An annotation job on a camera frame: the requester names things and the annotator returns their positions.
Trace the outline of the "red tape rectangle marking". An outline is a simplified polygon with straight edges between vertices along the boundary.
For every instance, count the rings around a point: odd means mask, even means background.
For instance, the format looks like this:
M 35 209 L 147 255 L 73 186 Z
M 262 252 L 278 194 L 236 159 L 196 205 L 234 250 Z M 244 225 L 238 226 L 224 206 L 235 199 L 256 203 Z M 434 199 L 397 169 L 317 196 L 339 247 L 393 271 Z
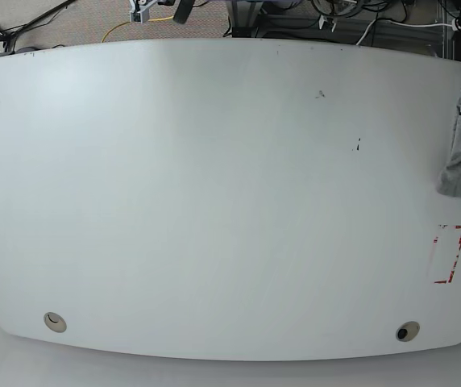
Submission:
M 433 241 L 429 278 L 433 284 L 453 281 L 461 252 L 461 225 L 440 225 Z

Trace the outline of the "black cylinder object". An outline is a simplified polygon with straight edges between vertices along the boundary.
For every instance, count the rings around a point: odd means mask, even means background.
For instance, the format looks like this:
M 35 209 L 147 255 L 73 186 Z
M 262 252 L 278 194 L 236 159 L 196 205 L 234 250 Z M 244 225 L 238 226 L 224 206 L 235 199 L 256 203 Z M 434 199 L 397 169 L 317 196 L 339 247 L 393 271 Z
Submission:
M 195 0 L 180 0 L 172 20 L 178 24 L 185 24 L 191 14 Z

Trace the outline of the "aluminium frame base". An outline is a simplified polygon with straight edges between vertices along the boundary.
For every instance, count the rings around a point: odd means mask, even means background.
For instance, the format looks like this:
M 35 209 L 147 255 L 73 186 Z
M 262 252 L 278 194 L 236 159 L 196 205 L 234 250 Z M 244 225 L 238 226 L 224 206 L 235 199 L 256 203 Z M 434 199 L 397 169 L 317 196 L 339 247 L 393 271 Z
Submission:
M 233 38 L 253 38 L 257 36 L 257 18 L 264 1 L 225 1 L 230 21 L 230 36 Z

